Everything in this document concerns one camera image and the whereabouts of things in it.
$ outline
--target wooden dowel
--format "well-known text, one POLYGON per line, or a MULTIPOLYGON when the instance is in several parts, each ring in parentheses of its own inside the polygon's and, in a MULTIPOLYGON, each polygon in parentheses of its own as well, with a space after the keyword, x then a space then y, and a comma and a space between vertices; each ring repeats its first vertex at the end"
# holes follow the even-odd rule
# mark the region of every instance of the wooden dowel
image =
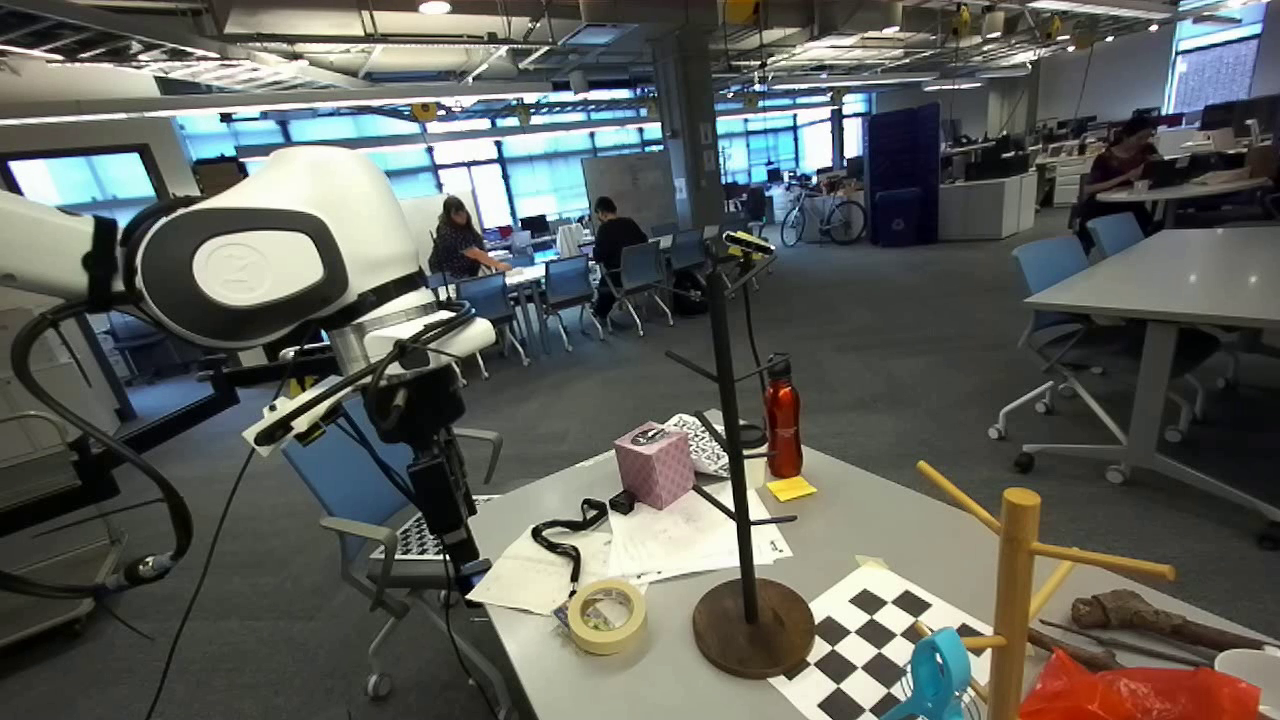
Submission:
POLYGON ((973 495, 962 495, 960 484, 952 484, 952 480, 946 480, 945 472, 937 472, 926 459, 915 459, 915 472, 919 472, 937 493, 945 493, 952 506, 960 506, 973 522, 989 525, 989 534, 1000 535, 1000 522, 994 522, 989 510, 981 510, 973 495))
POLYGON ((1071 559, 1057 563, 1050 576, 1036 587, 1030 608, 1027 608, 1030 624, 1041 620, 1044 605, 1062 587, 1071 569, 1076 569, 1071 559))
POLYGON ((1095 569, 1113 569, 1113 573, 1174 582, 1170 563, 1151 563, 1151 559, 1134 559, 1134 557, 1082 553, 1082 547, 1062 547, 1062 545, 1030 545, 1030 553, 1036 557, 1057 557, 1057 559, 1076 559, 1076 563, 1095 563, 1095 569))

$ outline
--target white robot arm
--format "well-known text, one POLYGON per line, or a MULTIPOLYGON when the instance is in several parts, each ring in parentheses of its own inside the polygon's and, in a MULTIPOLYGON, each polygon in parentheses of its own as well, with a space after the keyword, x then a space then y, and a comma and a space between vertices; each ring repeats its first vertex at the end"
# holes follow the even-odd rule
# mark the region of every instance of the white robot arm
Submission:
MULTIPOLYGON (((196 347, 239 354, 294 329, 322 332, 338 379, 275 403, 248 440, 283 444, 361 389, 384 440, 439 455, 416 459, 418 510, 443 545, 457 540, 457 569, 474 559, 458 510, 443 510, 457 490, 439 490, 457 478, 453 421, 464 414, 448 364, 497 332, 435 300, 387 181, 361 154, 283 148, 236 187, 133 230, 122 249, 97 220, 6 191, 0 215, 0 283, 89 308, 122 300, 196 347)), ((157 569, 134 563, 133 576, 165 576, 176 557, 142 557, 157 569)))

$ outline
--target masking tape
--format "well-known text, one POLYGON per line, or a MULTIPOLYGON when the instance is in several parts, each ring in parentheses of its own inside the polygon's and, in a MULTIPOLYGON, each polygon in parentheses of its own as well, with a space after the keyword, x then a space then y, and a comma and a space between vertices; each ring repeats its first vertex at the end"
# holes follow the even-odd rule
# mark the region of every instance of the masking tape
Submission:
POLYGON ((567 601, 567 635, 593 656, 622 654, 644 631, 644 597, 622 582, 585 583, 567 601))

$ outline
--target round base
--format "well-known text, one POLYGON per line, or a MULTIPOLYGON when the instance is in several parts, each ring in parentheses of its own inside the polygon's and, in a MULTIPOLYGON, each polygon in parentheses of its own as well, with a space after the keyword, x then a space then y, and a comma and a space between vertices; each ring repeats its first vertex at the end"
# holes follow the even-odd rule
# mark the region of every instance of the round base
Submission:
POLYGON ((796 597, 784 583, 754 582, 754 608, 761 620, 742 620, 742 583, 726 582, 717 583, 694 608, 692 608, 692 635, 704 661, 723 668, 726 675, 784 675, 803 668, 803 656, 811 650, 811 611, 803 597, 796 597))

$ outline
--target red bottle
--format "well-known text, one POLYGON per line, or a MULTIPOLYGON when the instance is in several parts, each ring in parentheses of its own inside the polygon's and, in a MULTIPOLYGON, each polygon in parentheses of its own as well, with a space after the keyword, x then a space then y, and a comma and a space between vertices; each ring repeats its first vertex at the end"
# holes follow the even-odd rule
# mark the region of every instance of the red bottle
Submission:
POLYGON ((768 472, 774 480, 800 478, 803 467, 803 448, 800 448, 800 394, 793 385, 793 361, 770 355, 768 361, 768 472))

